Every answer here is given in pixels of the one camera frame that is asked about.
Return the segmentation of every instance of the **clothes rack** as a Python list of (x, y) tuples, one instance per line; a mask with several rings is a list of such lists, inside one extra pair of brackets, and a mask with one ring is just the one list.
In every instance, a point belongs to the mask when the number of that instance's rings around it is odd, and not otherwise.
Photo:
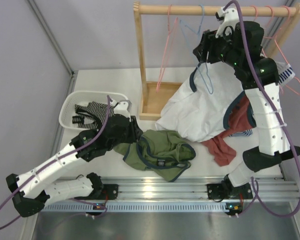
[[(216, 12), (221, 6), (205, 6), (205, 16), (215, 16)], [(273, 13), (269, 7), (259, 6), (256, 7), (258, 17), (274, 17), (287, 18), (289, 11), (287, 8), (273, 7)], [(169, 10), (168, 5), (143, 5), (139, 1), (133, 4), (136, 40), (139, 54), (141, 85), (142, 85), (142, 97), (139, 109), (139, 118), (141, 120), (158, 120), (160, 118), (160, 112), (166, 105), (167, 101), (178, 90), (182, 83), (180, 82), (162, 82), (160, 91), (156, 92), (157, 82), (147, 81), (146, 77), (146, 63), (144, 52), (144, 36), (142, 28), (142, 15), (167, 15)], [(289, 35), (292, 33), (295, 26), (300, 20), (300, 3), (295, 4), (290, 10), (290, 22), (286, 25), (285, 29), (282, 29), (278, 34), (276, 40), (280, 47), (285, 43)], [(244, 17), (254, 17), (256, 15), (256, 9), (252, 6), (242, 6), (242, 15)], [(172, 5), (169, 11), (170, 15), (189, 15), (200, 16), (203, 14), (200, 6), (181, 6)], [(268, 47), (268, 56), (270, 58), (277, 54), (277, 47), (273, 41), (271, 41)]]

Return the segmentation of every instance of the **clothing label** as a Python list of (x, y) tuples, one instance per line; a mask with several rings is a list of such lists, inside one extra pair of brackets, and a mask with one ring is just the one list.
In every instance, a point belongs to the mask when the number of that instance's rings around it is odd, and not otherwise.
[(159, 167), (164, 167), (166, 165), (166, 160), (164, 160), (164, 159), (157, 159), (156, 164)]

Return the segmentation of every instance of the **plastic hanger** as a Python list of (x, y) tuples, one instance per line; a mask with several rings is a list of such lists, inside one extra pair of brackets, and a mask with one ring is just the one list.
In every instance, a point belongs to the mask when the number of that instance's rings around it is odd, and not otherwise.
[[(255, 21), (255, 20), (258, 18), (258, 9), (257, 9), (257, 7), (254, 6), (254, 5), (251, 5), (251, 7), (253, 7), (253, 8), (255, 9), (255, 12), (256, 12), (255, 17), (254, 17), (254, 20), (253, 20), (253, 21)], [(272, 22), (272, 20), (274, 19), (274, 10), (273, 10), (273, 8), (272, 8), (271, 6), (269, 6), (269, 5), (266, 5), (265, 7), (268, 7), (268, 8), (271, 9), (271, 15), (272, 15), (272, 16), (271, 16), (271, 19), (270, 19), (270, 20), (268, 21), (268, 23), (264, 26), (264, 29), (267, 29), (268, 26), (270, 25), (270, 23)], [(284, 27), (289, 23), (290, 18), (291, 18), (290, 8), (287, 7), (287, 6), (282, 6), (282, 7), (286, 8), (287, 11), (288, 11), (288, 18), (287, 18), (287, 20), (284, 22), (284, 24), (282, 25), (282, 27), (280, 27), (280, 28), (278, 29), (278, 31), (277, 31), (272, 37), (270, 37), (270, 36), (264, 36), (263, 38), (264, 38), (264, 39), (273, 39), (274, 44), (275, 44), (275, 46), (278, 48), (278, 50), (279, 50), (281, 56), (283, 57), (284, 61), (285, 61), (287, 64), (290, 65), (290, 63), (288, 62), (288, 60), (287, 60), (285, 54), (283, 53), (283, 51), (281, 50), (281, 48), (279, 47), (278, 42), (277, 42), (277, 36), (278, 36), (278, 33), (282, 30), (282, 28), (284, 28)], [(263, 53), (263, 55), (264, 55), (265, 57), (267, 57), (267, 55), (266, 55), (264, 49), (262, 49), (262, 53)], [(300, 79), (299, 79), (298, 77), (295, 76), (294, 79), (296, 79), (296, 80), (299, 82), (299, 84), (300, 84)], [(285, 86), (286, 86), (288, 89), (290, 89), (292, 92), (294, 92), (295, 94), (297, 94), (298, 96), (300, 96), (300, 92), (297, 92), (297, 91), (294, 90), (292, 87), (290, 87), (288, 84), (286, 84)]]
[[(185, 34), (185, 31), (184, 31), (184, 29), (183, 29), (182, 26), (188, 28), (190, 31), (192, 31), (194, 34), (197, 35), (197, 38), (198, 38), (198, 44), (199, 44), (200, 41), (201, 41), (201, 26), (202, 26), (202, 23), (203, 23), (203, 21), (204, 21), (204, 16), (205, 16), (205, 7), (204, 7), (203, 5), (200, 5), (200, 7), (202, 8), (202, 17), (201, 17), (200, 25), (199, 25), (197, 31), (194, 30), (193, 28), (191, 28), (191, 27), (186, 23), (186, 21), (184, 21), (184, 20), (182, 20), (182, 19), (180, 19), (180, 21), (179, 21), (179, 26), (180, 26), (182, 35), (183, 35), (183, 37), (184, 37), (186, 46), (187, 46), (188, 50), (190, 51), (191, 56), (193, 57), (194, 63), (197, 63), (198, 60), (197, 60), (197, 58), (196, 58), (196, 57), (193, 55), (193, 53), (192, 53), (193, 47), (190, 46), (189, 40), (188, 40), (188, 38), (187, 38), (187, 36), (186, 36), (186, 34)], [(197, 69), (197, 71), (199, 72), (199, 74), (200, 74), (200, 76), (201, 76), (201, 78), (202, 78), (202, 80), (203, 80), (203, 82), (204, 82), (204, 84), (205, 84), (205, 86), (206, 86), (206, 88), (207, 88), (209, 94), (213, 94), (213, 93), (214, 93), (214, 86), (213, 86), (212, 81), (211, 81), (211, 78), (210, 78), (210, 76), (209, 76), (208, 65), (207, 65), (207, 63), (205, 62), (206, 76), (207, 76), (208, 79), (209, 79), (210, 89), (209, 89), (209, 87), (208, 87), (208, 85), (207, 85), (207, 83), (206, 83), (206, 80), (205, 80), (205, 78), (204, 78), (202, 72), (201, 72), (200, 69), (199, 69), (199, 66), (200, 66), (200, 63), (196, 66), (196, 69)]]
[[(175, 18), (174, 22), (173, 22), (173, 26), (172, 26), (172, 29), (170, 30), (170, 10), (171, 10), (171, 7), (172, 5), (169, 6), (168, 8), (168, 36), (166, 38), (166, 42), (165, 42), (165, 47), (164, 47), (164, 52), (163, 52), (163, 57), (162, 57), (162, 62), (161, 62), (161, 68), (160, 68), (160, 73), (159, 73), (159, 78), (158, 78), (158, 82), (156, 84), (156, 92), (159, 91), (159, 88), (160, 88), (160, 85), (161, 85), (161, 81), (164, 77), (164, 74), (165, 74), (165, 71), (166, 71), (166, 66), (167, 66), (167, 63), (169, 61), (169, 57), (170, 57), (170, 54), (171, 54), (171, 50), (172, 50), (172, 45), (174, 43), (174, 38), (176, 36), (176, 27), (178, 25), (178, 17)], [(170, 39), (170, 35), (173, 33), (172, 35), (172, 39), (171, 39), (171, 44), (168, 48), (168, 43), (169, 43), (169, 39)]]

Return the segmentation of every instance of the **white basket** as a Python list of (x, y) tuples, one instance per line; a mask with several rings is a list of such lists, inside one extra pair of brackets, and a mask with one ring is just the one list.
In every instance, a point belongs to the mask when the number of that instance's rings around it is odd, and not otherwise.
[(75, 105), (87, 106), (90, 102), (107, 104), (107, 95), (117, 102), (128, 100), (128, 98), (116, 92), (106, 91), (75, 91), (71, 93), (64, 101), (59, 115), (59, 123), (65, 129), (84, 130), (85, 128), (77, 127), (77, 124), (72, 123), (72, 117), (77, 115)]

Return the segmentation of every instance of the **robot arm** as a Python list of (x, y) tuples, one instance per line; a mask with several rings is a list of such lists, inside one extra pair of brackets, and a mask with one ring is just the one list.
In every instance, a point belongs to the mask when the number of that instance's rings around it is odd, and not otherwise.
[(74, 197), (97, 198), (103, 190), (100, 177), (95, 173), (90, 173), (86, 177), (76, 180), (56, 182), (62, 175), (73, 168), (84, 165), (92, 159), (103, 156), (107, 151), (112, 150), (121, 143), (134, 143), (142, 135), (142, 130), (138, 127), (135, 116), (130, 116), (129, 101), (115, 102), (114, 115), (108, 122), (99, 136), (92, 144), (82, 148), (90, 142), (99, 132), (98, 129), (84, 130), (74, 137), (60, 152), (50, 159), (35, 167), (34, 169), (20, 174), (11, 174), (6, 178), (7, 185), (11, 192), (15, 191), (31, 176), (34, 176), (21, 191), (13, 198), (13, 204), (22, 217), (29, 217), (41, 211), (46, 205), (66, 200)]
[[(258, 78), (282, 118), (277, 65), (273, 59), (261, 56), (264, 29), (253, 21), (244, 21), (244, 29), (241, 29), (235, 8), (223, 10), (222, 7), (216, 13), (216, 18), (221, 21), (219, 29), (203, 32), (201, 42), (193, 50), (193, 54), (200, 63), (213, 64), (221, 61), (233, 67), (234, 75), (241, 81), (251, 103), (259, 133), (259, 146), (245, 151), (242, 155), (243, 162), (224, 178), (223, 186), (230, 196), (232, 190), (248, 184), (254, 173), (291, 159), (293, 154), (276, 112), (258, 88), (243, 46), (241, 31), (246, 33), (250, 57)], [(300, 147), (292, 147), (300, 155)]]

